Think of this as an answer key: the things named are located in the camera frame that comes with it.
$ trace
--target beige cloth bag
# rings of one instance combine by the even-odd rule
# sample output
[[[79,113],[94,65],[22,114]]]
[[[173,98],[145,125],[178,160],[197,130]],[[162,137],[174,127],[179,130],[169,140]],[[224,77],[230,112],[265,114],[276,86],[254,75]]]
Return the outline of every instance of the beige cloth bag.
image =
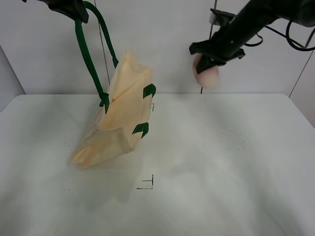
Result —
[[[152,69],[124,53],[108,90],[109,105],[101,108],[70,163],[84,169],[135,150],[149,131],[155,92]]]

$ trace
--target green strap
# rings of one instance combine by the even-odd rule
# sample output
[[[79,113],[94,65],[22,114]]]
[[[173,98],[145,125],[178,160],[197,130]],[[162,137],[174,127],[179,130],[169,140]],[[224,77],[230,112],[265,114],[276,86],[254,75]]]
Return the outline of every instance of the green strap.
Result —
[[[154,84],[150,84],[143,89],[143,98],[151,94],[152,94],[152,97],[154,97],[156,92],[157,92],[157,88],[154,86]]]
[[[115,52],[114,52],[114,49],[113,49],[113,45],[112,45],[112,43],[110,41],[109,33],[108,33],[105,21],[104,21],[102,15],[101,15],[101,13],[90,2],[84,1],[83,4],[84,4],[85,8],[91,10],[96,15],[96,17],[97,17],[97,19],[99,21],[99,24],[100,24],[100,26],[102,28],[103,34],[105,36],[105,40],[106,40],[107,46],[109,48],[110,54],[112,55],[113,64],[116,67],[117,64],[118,64],[118,60],[116,58],[116,55],[115,55]],[[94,81],[96,90],[98,92],[99,98],[101,99],[100,106],[105,105],[105,113],[107,113],[108,108],[109,108],[109,95],[103,91],[102,85],[101,85],[101,83],[99,81],[97,72],[95,70],[93,61],[91,59],[91,55],[90,55],[87,43],[85,41],[85,37],[84,37],[83,29],[82,29],[82,22],[79,19],[75,20],[75,33],[76,33],[76,36],[77,36],[77,40],[78,40],[78,43],[79,43],[79,47],[80,47],[80,51],[81,51],[83,60],[84,60],[86,66],[88,68],[88,71],[89,71],[90,75],[93,78],[93,81]]]
[[[143,123],[143,124],[138,124],[133,133],[132,134],[135,134],[135,133],[140,133],[140,132],[143,132],[142,133],[142,136],[141,138],[143,138],[148,132],[149,132],[149,123]]]

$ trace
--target white wall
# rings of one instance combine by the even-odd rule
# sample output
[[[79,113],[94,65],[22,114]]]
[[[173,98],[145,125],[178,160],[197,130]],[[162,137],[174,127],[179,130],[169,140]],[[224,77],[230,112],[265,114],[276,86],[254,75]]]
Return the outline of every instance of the white wall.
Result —
[[[315,53],[312,54],[290,98],[315,127]]]
[[[0,111],[20,94],[24,94],[24,91],[0,46]]]
[[[160,93],[196,93],[191,71],[192,42],[209,37],[209,8],[214,0],[96,0],[117,55],[134,52],[154,68]],[[218,0],[218,9],[238,13],[248,0]],[[96,93],[83,63],[74,22],[39,1],[2,0],[0,43],[26,93]],[[284,32],[287,21],[272,26]],[[98,25],[90,14],[84,27],[104,87],[108,86]],[[309,29],[294,25],[292,37],[305,42]],[[263,45],[245,48],[247,56],[220,68],[214,92],[280,92],[289,95],[309,53],[291,49],[285,39],[263,30]],[[114,68],[106,48],[109,74]]]

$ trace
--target white table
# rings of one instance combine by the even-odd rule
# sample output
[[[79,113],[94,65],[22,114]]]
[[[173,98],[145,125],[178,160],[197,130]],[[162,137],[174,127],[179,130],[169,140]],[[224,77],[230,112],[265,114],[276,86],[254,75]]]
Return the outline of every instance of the white table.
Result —
[[[138,150],[79,171],[98,96],[16,97],[0,113],[0,235],[315,235],[315,130],[287,97],[153,102]]]

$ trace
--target black mark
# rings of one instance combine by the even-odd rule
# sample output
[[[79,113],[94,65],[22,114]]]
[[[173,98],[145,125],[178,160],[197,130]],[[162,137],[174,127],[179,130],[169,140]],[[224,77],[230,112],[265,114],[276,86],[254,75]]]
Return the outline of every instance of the black mark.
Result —
[[[153,189],[153,175],[152,175],[152,180],[143,180],[142,182],[152,182],[152,188],[137,188],[137,189]]]

